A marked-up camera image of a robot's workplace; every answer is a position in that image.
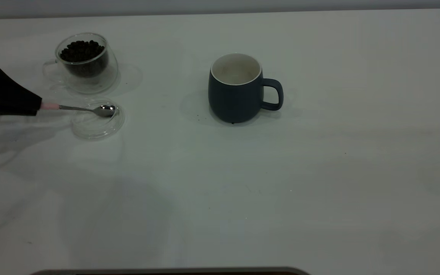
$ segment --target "table surface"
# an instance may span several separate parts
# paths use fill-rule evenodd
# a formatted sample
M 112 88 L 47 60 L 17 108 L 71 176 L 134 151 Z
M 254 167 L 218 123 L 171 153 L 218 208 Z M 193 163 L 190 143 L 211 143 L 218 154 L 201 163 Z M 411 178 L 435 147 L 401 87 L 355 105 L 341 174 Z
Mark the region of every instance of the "table surface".
M 126 121 L 82 141 L 63 113 L 0 117 L 0 275 L 440 274 L 440 9 L 0 19 L 0 68 L 65 101 L 41 66 L 80 32 L 115 51 L 100 96 Z M 230 52 L 283 84 L 280 111 L 210 113 L 209 68 Z

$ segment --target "clear glass dish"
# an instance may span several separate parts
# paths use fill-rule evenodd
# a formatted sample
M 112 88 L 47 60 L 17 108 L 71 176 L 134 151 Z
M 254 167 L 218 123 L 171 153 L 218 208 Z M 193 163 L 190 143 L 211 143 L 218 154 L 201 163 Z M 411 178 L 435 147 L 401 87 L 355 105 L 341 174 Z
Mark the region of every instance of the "clear glass dish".
M 125 121 L 125 114 L 121 106 L 110 99 L 86 99 L 80 104 L 81 108 L 94 109 L 101 105 L 115 105 L 112 117 L 100 117 L 91 112 L 75 111 L 72 115 L 72 132 L 80 139 L 102 139 L 117 132 Z

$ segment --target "spoon handle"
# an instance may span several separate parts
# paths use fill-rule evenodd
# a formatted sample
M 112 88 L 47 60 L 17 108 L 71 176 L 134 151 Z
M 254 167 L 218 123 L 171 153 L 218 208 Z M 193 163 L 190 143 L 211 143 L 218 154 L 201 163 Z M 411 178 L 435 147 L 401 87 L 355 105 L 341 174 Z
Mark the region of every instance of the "spoon handle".
M 59 105 L 59 109 L 61 109 L 61 110 L 76 110 L 76 111 L 92 112 L 92 110 L 87 109 L 87 108 L 71 107 L 71 106 L 66 106 L 66 105 Z

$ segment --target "glass cup handle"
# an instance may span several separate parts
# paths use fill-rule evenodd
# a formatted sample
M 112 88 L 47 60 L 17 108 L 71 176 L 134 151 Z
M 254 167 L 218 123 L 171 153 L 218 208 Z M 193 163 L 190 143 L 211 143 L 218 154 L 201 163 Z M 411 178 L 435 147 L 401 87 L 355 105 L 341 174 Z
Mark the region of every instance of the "glass cup handle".
M 50 80 L 52 82 L 63 83 L 63 80 L 61 77 L 59 77 L 57 75 L 52 75 L 49 73 L 49 66 L 56 65 L 56 64 L 57 64 L 57 61 L 55 59 L 46 61 L 44 63 L 44 65 L 42 66 L 42 73 L 44 74 L 45 78 L 47 78 L 48 80 Z

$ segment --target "glass cup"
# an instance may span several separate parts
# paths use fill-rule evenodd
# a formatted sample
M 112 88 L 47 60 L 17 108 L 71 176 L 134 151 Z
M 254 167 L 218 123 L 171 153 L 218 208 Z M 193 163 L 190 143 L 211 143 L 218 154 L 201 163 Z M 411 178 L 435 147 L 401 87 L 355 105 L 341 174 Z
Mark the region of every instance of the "glass cup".
M 69 44 L 77 41 L 89 42 L 93 40 L 104 50 L 96 57 L 81 61 L 69 62 L 61 58 L 61 52 Z M 49 66 L 58 66 L 59 75 L 49 73 Z M 55 59 L 44 63 L 44 76 L 51 81 L 63 83 L 70 89 L 81 94 L 96 94 L 108 89 L 118 74 L 118 63 L 108 41 L 96 33 L 80 33 L 64 39 L 55 49 Z

